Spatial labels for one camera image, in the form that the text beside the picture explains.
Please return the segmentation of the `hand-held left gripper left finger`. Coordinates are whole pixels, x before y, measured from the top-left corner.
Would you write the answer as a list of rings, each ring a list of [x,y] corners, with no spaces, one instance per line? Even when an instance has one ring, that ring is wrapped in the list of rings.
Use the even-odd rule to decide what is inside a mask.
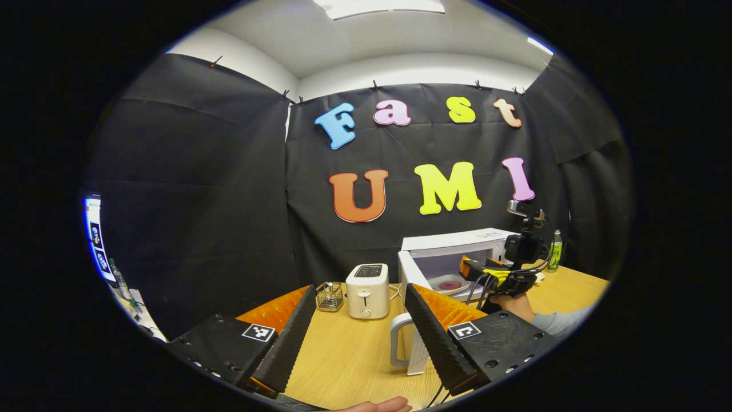
[[[285,392],[316,310],[313,284],[239,316],[213,315],[166,344],[182,362],[272,399]]]

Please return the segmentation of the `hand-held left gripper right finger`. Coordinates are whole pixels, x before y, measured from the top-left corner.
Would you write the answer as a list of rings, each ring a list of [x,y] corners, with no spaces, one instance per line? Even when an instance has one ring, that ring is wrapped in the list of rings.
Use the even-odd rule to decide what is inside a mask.
[[[487,315],[416,283],[406,310],[450,395],[504,380],[548,354],[559,340],[509,311]]]

